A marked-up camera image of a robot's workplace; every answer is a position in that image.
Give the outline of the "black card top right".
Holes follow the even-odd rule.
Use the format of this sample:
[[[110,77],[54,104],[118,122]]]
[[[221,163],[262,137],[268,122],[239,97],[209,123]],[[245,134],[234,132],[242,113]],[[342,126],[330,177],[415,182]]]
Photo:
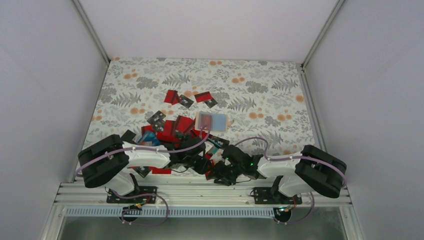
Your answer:
[[[213,108],[214,106],[216,106],[218,104],[218,102],[214,99],[208,99],[206,101],[204,101],[204,103],[209,107],[209,108]]]

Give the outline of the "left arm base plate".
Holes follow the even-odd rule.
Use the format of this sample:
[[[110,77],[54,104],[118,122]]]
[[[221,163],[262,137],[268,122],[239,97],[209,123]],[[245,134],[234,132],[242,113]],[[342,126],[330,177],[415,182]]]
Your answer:
[[[141,194],[156,194],[158,188],[156,186],[140,186],[138,190],[135,190],[124,198],[118,197],[111,189],[107,192],[106,202],[108,204],[154,204],[156,202],[155,196],[141,196],[135,197]]]

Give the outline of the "beige leather card holder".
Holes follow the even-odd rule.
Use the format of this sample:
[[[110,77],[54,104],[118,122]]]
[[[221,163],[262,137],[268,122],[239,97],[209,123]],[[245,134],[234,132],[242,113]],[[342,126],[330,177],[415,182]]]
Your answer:
[[[194,129],[200,131],[202,127],[212,132],[225,133],[228,131],[228,116],[223,113],[199,111],[196,114]]]

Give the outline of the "red card top right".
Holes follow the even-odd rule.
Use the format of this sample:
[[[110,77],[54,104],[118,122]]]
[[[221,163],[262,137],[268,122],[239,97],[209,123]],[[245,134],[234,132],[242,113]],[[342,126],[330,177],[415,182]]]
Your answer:
[[[213,97],[209,91],[201,92],[194,95],[197,103],[205,102],[211,100]]]

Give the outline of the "black vip card top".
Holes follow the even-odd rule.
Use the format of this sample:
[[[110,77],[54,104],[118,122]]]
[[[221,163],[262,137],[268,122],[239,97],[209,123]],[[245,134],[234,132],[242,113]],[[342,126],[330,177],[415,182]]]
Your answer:
[[[189,97],[186,97],[185,95],[181,94],[179,96],[179,104],[183,107],[189,109],[193,105],[194,101],[191,100]]]

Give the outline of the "blue card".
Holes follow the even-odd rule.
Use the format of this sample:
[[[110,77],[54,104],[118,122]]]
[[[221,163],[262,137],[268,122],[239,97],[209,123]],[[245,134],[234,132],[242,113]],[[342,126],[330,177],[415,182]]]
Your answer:
[[[161,145],[161,142],[157,139],[156,134],[151,131],[146,131],[137,143],[142,146],[150,147],[156,147]]]

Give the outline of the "black vip card upper right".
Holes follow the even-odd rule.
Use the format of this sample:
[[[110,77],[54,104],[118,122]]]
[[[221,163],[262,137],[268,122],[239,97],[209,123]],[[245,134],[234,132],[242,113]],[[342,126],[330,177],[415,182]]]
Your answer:
[[[230,141],[227,139],[223,139],[217,136],[213,136],[209,139],[214,145],[217,147],[224,149],[226,146],[230,144]]]

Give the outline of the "black vip card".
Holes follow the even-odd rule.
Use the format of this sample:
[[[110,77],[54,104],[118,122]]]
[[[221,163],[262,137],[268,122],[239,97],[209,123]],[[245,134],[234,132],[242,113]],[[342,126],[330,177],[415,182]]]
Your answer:
[[[193,105],[194,101],[191,100],[189,97],[186,97],[185,95],[181,94],[179,96],[179,104],[183,107],[189,109]]]
[[[226,146],[230,144],[230,141],[227,139],[223,139],[217,136],[213,136],[209,139],[214,145],[217,147],[224,149]]]

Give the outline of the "aluminium rail frame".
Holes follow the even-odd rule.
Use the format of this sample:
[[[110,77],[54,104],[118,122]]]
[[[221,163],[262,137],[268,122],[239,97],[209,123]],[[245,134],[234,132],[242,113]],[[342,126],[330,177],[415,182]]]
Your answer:
[[[283,209],[290,208],[294,215],[301,210],[314,213],[320,208],[339,211],[342,232],[347,240],[361,240],[350,193],[346,187],[338,198],[327,198],[317,192],[301,193],[282,203],[265,197],[267,180],[241,182],[232,186],[214,184],[200,176],[150,175],[138,180],[143,192],[154,193],[142,211],[131,211],[131,217],[162,219],[182,217],[206,218],[264,218],[271,219]],[[86,188],[77,177],[73,182],[59,185],[47,224],[42,233],[44,240],[57,240],[66,217],[118,217],[124,208],[142,202],[142,198],[123,199],[105,187]]]

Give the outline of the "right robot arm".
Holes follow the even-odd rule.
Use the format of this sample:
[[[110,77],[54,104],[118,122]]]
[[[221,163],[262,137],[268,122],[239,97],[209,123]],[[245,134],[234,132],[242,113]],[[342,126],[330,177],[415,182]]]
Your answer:
[[[216,184],[235,185],[241,175],[250,180],[273,180],[271,187],[253,189],[258,204],[293,203],[299,194],[313,191],[336,199],[346,185],[347,165],[313,145],[306,145],[300,152],[274,157],[248,155],[237,146],[229,145],[222,158],[207,175]]]

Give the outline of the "red card black stripe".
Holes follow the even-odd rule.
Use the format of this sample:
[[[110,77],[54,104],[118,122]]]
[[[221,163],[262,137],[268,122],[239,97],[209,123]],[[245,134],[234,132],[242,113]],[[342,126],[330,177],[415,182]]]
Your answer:
[[[212,124],[212,116],[210,114],[200,114],[198,117],[198,127],[200,129],[209,130]]]

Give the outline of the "red card top left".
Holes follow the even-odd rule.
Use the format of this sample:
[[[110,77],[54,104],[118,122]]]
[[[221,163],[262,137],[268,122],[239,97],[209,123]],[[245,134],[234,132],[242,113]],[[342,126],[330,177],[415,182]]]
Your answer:
[[[178,104],[180,101],[181,101],[180,96],[176,90],[169,89],[167,91],[165,99],[164,99],[165,103],[175,105],[175,104]]]

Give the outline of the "floral table mat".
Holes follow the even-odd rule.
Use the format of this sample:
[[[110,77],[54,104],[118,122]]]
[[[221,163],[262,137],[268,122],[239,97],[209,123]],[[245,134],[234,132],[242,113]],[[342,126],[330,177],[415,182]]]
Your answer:
[[[214,161],[232,144],[268,156],[316,144],[294,62],[115,57],[83,146],[127,130],[137,140],[145,132],[176,137],[202,130]]]

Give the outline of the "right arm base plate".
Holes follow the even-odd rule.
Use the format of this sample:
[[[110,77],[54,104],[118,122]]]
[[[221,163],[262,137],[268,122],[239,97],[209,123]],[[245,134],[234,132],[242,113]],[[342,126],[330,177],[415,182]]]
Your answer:
[[[254,187],[250,195],[256,205],[299,205],[303,203],[302,198],[298,195],[287,197],[278,190],[272,190],[271,187]]]

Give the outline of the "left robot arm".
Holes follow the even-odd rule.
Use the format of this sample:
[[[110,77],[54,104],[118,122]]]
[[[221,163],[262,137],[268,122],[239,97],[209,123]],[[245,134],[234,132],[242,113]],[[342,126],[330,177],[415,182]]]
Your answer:
[[[143,146],[122,140],[112,134],[78,154],[80,167],[76,177],[82,177],[86,188],[106,187],[116,196],[131,203],[139,197],[135,177],[126,172],[133,167],[166,168],[177,154],[188,153],[204,145],[209,138],[208,132],[192,146],[170,150],[164,145]]]

